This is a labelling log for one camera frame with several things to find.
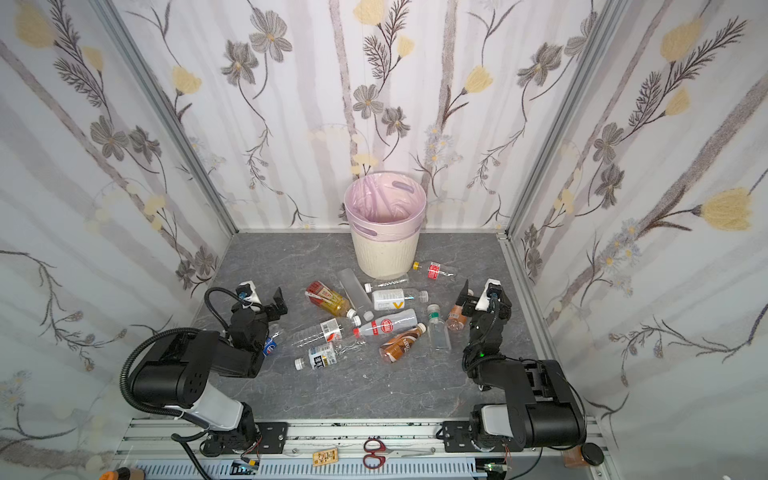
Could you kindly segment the clear red white label bottle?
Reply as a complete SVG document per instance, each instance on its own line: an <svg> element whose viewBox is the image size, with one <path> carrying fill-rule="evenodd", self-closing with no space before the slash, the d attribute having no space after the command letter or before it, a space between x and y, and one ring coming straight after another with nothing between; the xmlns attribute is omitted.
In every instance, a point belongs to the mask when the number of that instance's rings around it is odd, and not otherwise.
<svg viewBox="0 0 768 480"><path fill-rule="evenodd" d="M335 317L289 335L287 342L293 348L335 342L348 337L361 324L361 319L357 315L352 318Z"/></svg>

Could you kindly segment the crushed black white label bottle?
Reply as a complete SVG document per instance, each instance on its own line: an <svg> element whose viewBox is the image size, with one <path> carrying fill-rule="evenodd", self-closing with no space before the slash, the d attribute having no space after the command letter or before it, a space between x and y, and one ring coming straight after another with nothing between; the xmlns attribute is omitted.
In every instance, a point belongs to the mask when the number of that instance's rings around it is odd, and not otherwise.
<svg viewBox="0 0 768 480"><path fill-rule="evenodd" d="M361 349L365 342L356 338L331 341L321 346L312 347L307 354L294 361L296 371L322 369L337 364L350 353Z"/></svg>

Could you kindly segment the white label orange logo bottle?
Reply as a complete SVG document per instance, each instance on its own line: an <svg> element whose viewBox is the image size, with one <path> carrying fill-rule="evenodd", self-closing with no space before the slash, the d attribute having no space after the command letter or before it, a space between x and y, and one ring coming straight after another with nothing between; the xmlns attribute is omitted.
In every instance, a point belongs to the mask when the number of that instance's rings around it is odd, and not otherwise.
<svg viewBox="0 0 768 480"><path fill-rule="evenodd" d="M376 311L402 310L414 303L428 301L429 293L415 288L383 289L372 293L372 302Z"/></svg>

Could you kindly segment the blue label blue-cap bottle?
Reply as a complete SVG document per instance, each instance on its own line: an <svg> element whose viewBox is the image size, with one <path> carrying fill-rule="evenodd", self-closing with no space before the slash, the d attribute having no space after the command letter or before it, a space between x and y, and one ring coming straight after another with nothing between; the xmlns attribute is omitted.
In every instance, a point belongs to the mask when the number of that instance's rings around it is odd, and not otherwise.
<svg viewBox="0 0 768 480"><path fill-rule="evenodd" d="M268 331L267 339L263 347L263 354L265 357L270 356L275 352L277 346L283 341L284 329L279 325L272 325Z"/></svg>

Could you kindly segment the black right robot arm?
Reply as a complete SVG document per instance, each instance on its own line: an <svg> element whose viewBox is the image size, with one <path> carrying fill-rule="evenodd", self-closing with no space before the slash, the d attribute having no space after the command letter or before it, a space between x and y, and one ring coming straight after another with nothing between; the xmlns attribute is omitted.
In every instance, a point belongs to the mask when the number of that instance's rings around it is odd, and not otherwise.
<svg viewBox="0 0 768 480"><path fill-rule="evenodd" d="M461 367L482 391L498 389L504 401L479 404L471 412L469 442L481 451L496 447L567 450L585 442L586 415L555 360L512 358L501 352L512 304L497 280L479 295L465 284L456 305L468 319L469 338Z"/></svg>

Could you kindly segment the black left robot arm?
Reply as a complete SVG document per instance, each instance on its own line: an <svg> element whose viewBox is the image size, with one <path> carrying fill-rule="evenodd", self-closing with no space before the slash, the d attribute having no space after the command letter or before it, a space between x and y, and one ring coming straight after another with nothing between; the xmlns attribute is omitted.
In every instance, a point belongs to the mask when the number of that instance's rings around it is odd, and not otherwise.
<svg viewBox="0 0 768 480"><path fill-rule="evenodd" d="M254 452L265 444L265 433L252 408L221 392L209 377L257 377L271 339L270 326L288 313L288 307L281 289L263 302L252 282L235 290L211 287L203 303L221 329L172 328L143 341L121 369L121 394L138 411L201 428L196 435L172 436L186 451L191 450L190 442L201 439L201 453L208 457Z"/></svg>

